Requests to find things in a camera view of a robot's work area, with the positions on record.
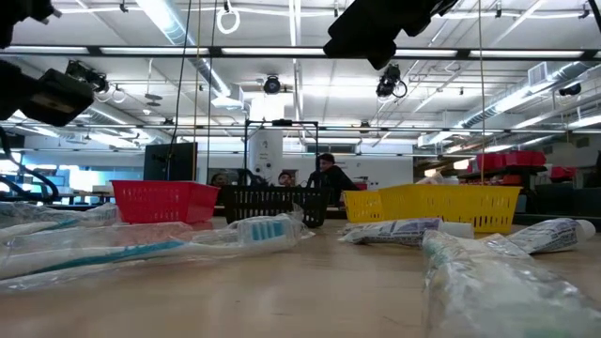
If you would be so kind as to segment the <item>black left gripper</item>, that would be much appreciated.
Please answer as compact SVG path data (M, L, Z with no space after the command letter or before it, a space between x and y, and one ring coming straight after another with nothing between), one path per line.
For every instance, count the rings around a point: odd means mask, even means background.
M38 122L64 127L93 102L94 94L87 84L56 69L48 69L36 79L0 60L0 120L21 111Z

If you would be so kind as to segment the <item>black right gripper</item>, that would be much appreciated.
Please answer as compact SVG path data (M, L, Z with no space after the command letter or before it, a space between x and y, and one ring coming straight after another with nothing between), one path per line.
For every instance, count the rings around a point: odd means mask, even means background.
M436 15L450 11L458 0L355 0L328 28L323 46L328 58L360 58L373 69L388 65L400 32L421 34Z

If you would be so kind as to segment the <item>green white packaged toothbrush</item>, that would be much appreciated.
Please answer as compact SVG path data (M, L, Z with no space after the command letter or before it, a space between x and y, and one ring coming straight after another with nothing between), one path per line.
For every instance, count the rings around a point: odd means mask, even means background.
M601 304L502 235L424 233L425 338L601 338Z

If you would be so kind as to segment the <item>black monitor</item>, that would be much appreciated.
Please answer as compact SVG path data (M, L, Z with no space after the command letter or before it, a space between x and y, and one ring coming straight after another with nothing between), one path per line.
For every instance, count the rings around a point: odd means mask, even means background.
M146 146L144 180L196 181L197 143Z

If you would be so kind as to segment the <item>red plastic basket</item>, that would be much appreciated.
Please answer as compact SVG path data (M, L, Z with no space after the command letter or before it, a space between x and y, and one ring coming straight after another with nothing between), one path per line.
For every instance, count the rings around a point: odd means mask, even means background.
M192 181L113 180L126 223L200 223L212 218L220 189Z

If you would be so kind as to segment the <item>yellow plastic basket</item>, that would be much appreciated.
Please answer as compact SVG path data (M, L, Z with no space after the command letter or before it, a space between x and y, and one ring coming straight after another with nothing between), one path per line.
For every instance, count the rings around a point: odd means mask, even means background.
M507 234L521 189L512 186L407 184L378 191L383 219L440 218L476 233Z
M344 203L351 223L370 223L384 220L379 191L346 191Z

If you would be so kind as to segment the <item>red storage bin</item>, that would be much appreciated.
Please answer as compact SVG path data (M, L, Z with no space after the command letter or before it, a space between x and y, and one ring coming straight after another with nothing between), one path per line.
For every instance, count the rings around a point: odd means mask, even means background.
M576 167L552 166L550 171L550 180L554 183L572 181L576 173Z
M504 153L485 153L476 156L473 170L475 172L489 172L505 166Z
M543 152L532 150L514 150L505 154L507 166L543 166L546 164Z

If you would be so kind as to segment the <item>black plastic basket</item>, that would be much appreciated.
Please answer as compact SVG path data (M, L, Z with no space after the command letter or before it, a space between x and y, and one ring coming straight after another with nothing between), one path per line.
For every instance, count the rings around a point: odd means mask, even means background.
M299 207L303 223L309 228L318 228L324 223L330 196L329 188L224 186L219 192L218 203L223 205L229 223L275 216Z

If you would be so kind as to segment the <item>silver ventilation duct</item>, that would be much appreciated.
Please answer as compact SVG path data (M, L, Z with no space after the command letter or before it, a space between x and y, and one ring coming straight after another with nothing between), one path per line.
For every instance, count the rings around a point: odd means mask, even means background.
M489 97L484 104L468 111L455 127L470 129L483 120L516 108L537 96L575 85L600 66L601 61L541 62L528 70L525 80Z
M186 47L190 50L196 47L194 35L190 26L179 15L180 10L172 0L135 0L138 7L158 27L167 40L174 46ZM223 79L215 72L207 58L195 57L189 63L196 73L207 83L210 92L210 103L222 109L242 109L244 106L243 93L232 91Z

